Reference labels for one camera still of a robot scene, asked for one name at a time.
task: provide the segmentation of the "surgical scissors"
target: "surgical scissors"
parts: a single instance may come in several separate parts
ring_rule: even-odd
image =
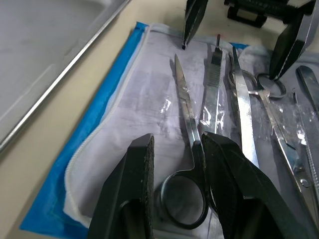
[[[204,222],[208,214],[209,203],[212,204],[213,199],[210,194],[210,188],[207,183],[204,150],[203,150],[199,132],[197,129],[197,124],[196,124],[194,112],[192,109],[191,100],[190,100],[188,88],[185,81],[185,76],[177,55],[175,55],[175,70],[176,70],[178,98],[179,98],[181,111],[182,111],[185,125],[186,125],[186,131],[188,135],[189,144],[191,147],[191,154],[193,158],[193,168],[190,170],[181,170],[168,176],[162,184],[159,200],[166,215],[175,225],[181,228],[190,230],[190,229],[194,229],[198,227]],[[183,177],[183,178],[190,179],[192,182],[195,183],[195,185],[198,187],[198,189],[201,192],[201,196],[203,199],[203,208],[202,208],[201,215],[194,223],[185,224],[178,221],[174,216],[170,214],[167,208],[167,204],[165,202],[166,187],[169,181],[171,181],[175,177]]]
[[[271,126],[277,138],[277,143],[285,159],[285,165],[290,173],[290,176],[294,182],[295,188],[307,207],[308,213],[311,215],[313,222],[316,226],[319,224],[318,216],[318,204],[316,200],[316,194],[313,182],[307,175],[303,162],[298,156],[296,148],[292,143],[290,136],[284,129],[284,126],[279,123],[278,117],[272,109],[270,99],[280,99],[286,94],[285,85],[279,80],[274,82],[281,90],[280,95],[275,95],[269,90],[265,89],[260,83],[260,77],[267,77],[267,74],[259,74],[254,77],[247,71],[243,71],[244,75],[252,81],[254,89],[249,91],[249,94],[259,96],[264,108],[267,112]],[[229,73],[230,82],[233,84],[232,72]]]

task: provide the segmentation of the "blue border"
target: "blue border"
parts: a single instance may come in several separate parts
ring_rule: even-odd
[[[232,46],[236,47],[237,49],[245,49],[247,46],[249,45],[246,45],[246,44],[241,44],[241,43],[233,43],[231,42],[230,44],[232,44]]]
[[[20,229],[65,239],[84,239],[87,229],[63,213],[64,171],[76,149],[98,126],[110,96],[115,91],[128,61],[147,25],[138,22],[121,54],[103,81],[85,115],[55,160]]]

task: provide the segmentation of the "textured black grip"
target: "textured black grip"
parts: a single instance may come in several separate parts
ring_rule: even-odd
[[[225,239],[307,239],[270,179],[230,139],[202,136],[207,174]]]

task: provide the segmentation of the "beige countertop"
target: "beige countertop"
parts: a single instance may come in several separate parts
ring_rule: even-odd
[[[20,231],[23,217],[52,163],[107,75],[136,21],[182,30],[186,0],[132,0],[91,47],[10,147],[0,155],[0,239],[45,239]],[[269,19],[261,29],[227,19],[223,0],[210,0],[198,34],[273,48],[284,26]],[[311,50],[319,52],[319,38]]]

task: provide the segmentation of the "white stitched edge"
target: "white stitched edge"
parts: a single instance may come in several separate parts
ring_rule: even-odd
[[[103,127],[103,125],[111,118],[113,112],[115,111],[115,109],[117,108],[123,94],[124,91],[126,89],[126,86],[128,85],[129,79],[132,76],[132,73],[135,69],[135,67],[137,66],[137,63],[139,61],[141,52],[145,46],[146,40],[149,37],[150,31],[151,31],[152,26],[148,27],[148,30],[142,40],[141,46],[138,50],[138,53],[136,54],[136,57],[134,59],[133,64],[131,65],[128,73],[124,79],[124,82],[122,84],[122,87],[119,89],[118,93],[117,93],[117,97],[115,97],[115,100],[113,101],[113,105],[110,107],[109,112],[107,113],[106,117],[104,118],[104,120],[93,130],[93,132],[82,142],[82,144],[80,145],[80,147],[76,150],[76,152],[74,153],[74,155],[72,156],[71,160],[69,161],[67,168],[65,170],[65,175],[64,175],[64,183],[65,183],[65,191],[66,191],[66,195],[68,196],[69,202],[71,204],[71,210],[74,213],[74,216],[77,217],[77,220],[83,224],[85,227],[89,228],[90,223],[91,223],[91,219],[87,216],[84,216],[81,214],[75,200],[74,197],[72,196],[72,192],[71,192],[71,179],[70,179],[70,172],[72,171],[72,168],[74,166],[74,162],[76,161],[78,155],[81,153],[81,151],[85,148],[85,146],[91,141],[91,139],[100,131],[100,129]]]

